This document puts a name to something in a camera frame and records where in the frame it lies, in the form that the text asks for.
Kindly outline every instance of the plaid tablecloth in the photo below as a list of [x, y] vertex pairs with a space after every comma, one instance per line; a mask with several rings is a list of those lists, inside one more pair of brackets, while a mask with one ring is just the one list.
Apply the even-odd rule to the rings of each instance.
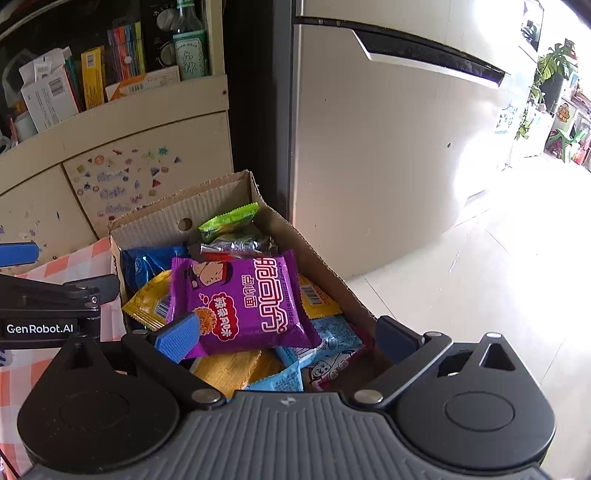
[[[115, 273], [110, 248], [109, 238], [103, 238], [82, 250], [19, 276], [62, 284]], [[121, 302], [117, 298], [100, 308], [100, 339], [105, 342], [119, 340], [124, 333]], [[0, 351], [0, 447], [20, 474], [31, 466], [31, 462], [18, 436], [18, 410], [58, 350]]]

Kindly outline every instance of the box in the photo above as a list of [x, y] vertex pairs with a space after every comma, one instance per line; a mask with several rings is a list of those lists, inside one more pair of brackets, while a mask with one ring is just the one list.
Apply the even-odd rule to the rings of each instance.
[[104, 47], [96, 47], [82, 54], [82, 82], [87, 109], [105, 103]]
[[[128, 213], [109, 224], [111, 251], [121, 281], [123, 301], [128, 298], [123, 286], [120, 249], [178, 245], [189, 238], [190, 230], [183, 231], [185, 225], [197, 228], [211, 217], [251, 202], [259, 203], [254, 219], [257, 227], [273, 236], [281, 249], [294, 249], [300, 273], [335, 299], [352, 323], [375, 337], [374, 316], [300, 233], [265, 203], [249, 171], [205, 182]], [[374, 355], [368, 355], [338, 376], [333, 385], [345, 392], [354, 391], [380, 374], [386, 366], [378, 366]]]
[[114, 83], [113, 85], [109, 85], [105, 89], [105, 92], [107, 94], [107, 101], [110, 102], [111, 100], [133, 95], [134, 93], [143, 92], [144, 90], [173, 85], [180, 81], [178, 67], [175, 65], [174, 67], [148, 72], [144, 75], [138, 75], [137, 77]]
[[79, 113], [63, 65], [38, 82], [33, 81], [25, 85], [21, 93], [38, 132], [43, 132]]

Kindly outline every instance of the shelf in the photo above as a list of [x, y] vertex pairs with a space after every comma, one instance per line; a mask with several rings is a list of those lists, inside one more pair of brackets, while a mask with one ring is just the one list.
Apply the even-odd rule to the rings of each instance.
[[0, 155], [0, 194], [76, 155], [151, 128], [228, 110], [225, 75], [137, 93], [80, 113]]

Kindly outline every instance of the purple snack package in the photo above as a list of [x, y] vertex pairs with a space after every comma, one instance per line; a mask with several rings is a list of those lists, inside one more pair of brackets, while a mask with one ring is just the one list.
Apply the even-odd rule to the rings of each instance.
[[299, 315], [283, 257], [197, 262], [173, 259], [171, 318], [195, 312], [201, 337], [186, 358], [294, 346], [313, 348], [320, 337]]

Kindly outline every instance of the cabinet door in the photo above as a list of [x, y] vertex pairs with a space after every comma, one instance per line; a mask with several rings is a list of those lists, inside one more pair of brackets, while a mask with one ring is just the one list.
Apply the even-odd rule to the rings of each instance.
[[116, 217], [232, 172], [226, 112], [164, 125], [64, 162], [97, 235]]
[[0, 268], [0, 273], [25, 273], [96, 240], [60, 166], [0, 196], [0, 242], [34, 241], [41, 251], [35, 264]]

